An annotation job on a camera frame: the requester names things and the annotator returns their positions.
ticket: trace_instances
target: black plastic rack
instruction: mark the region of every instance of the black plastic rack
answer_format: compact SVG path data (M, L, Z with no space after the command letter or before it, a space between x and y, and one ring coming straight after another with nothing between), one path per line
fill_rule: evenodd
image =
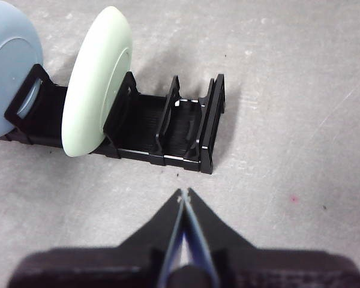
M22 119L17 111L38 80L35 103ZM198 100L182 98L179 90L175 76L165 97L141 94L127 72L103 128L106 138L93 153L212 173L225 106L224 75L211 79L206 97ZM54 84L41 65L34 65L4 115L15 129L0 139L61 148L66 93L67 87Z

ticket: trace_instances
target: speckled floor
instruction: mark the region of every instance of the speckled floor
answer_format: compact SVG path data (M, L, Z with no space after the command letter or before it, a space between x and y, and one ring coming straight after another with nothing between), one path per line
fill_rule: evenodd
M0 287L22 257L117 245L193 187L263 248L318 249L360 267L360 0L11 0L34 23L44 67L66 85L95 16L133 30L139 90L203 96L224 73L212 175L0 141Z

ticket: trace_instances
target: plate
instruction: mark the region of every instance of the plate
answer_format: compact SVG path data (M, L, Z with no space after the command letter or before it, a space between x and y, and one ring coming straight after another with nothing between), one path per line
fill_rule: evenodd
M130 68L131 29L112 6L90 27L74 64L62 116L62 145L68 156L92 152L104 140L103 126Z
M14 128L4 113L37 63L43 63L43 51L31 21L17 8L0 1L0 136ZM39 87L40 81L37 81L18 111L20 117L32 107Z

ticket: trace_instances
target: blue plate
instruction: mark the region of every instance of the blue plate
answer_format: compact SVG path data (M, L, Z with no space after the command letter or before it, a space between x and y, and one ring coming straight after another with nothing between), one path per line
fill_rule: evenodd
M32 66L43 63L43 51L31 21L14 6L0 1L0 136L14 127L4 113ZM18 111L24 117L32 107L40 81L36 82Z

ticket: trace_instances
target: black plate rack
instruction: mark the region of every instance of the black plate rack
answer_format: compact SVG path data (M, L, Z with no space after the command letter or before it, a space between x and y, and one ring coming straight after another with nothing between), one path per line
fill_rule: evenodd
M17 111L36 81L41 82L39 92L22 119ZM106 138L93 153L212 173L212 153L225 105L224 75L211 79L207 95L198 100L182 98L179 90L175 76L165 97L142 94L132 72L127 72L103 128ZM66 93L67 87L54 84L44 68L35 64L4 115L15 129L0 139L61 148Z

